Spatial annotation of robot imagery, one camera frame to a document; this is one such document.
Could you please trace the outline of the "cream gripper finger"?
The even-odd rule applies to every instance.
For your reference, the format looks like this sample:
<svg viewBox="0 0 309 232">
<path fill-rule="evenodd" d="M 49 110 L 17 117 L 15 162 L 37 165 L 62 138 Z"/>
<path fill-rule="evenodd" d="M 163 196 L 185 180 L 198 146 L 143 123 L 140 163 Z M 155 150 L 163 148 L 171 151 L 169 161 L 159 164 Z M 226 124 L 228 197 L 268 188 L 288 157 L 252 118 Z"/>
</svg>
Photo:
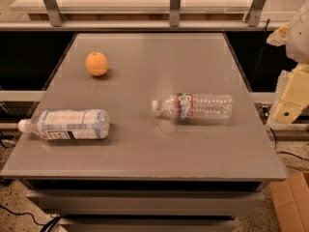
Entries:
<svg viewBox="0 0 309 232">
<path fill-rule="evenodd" d="M 267 43 L 273 46 L 284 45 L 287 41 L 289 24 L 285 23 L 267 37 Z"/>
<path fill-rule="evenodd" d="M 269 123 L 290 124 L 309 105 L 309 65 L 297 64 L 278 77 Z"/>
</svg>

